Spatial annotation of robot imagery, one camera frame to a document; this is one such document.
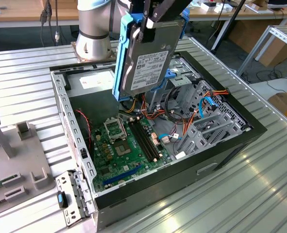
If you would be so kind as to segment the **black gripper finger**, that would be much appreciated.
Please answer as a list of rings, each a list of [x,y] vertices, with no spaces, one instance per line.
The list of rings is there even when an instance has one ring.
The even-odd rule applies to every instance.
[[[176,19],[191,3],[191,0],[145,0],[138,41],[152,42],[156,28],[149,28],[148,22],[162,23]]]

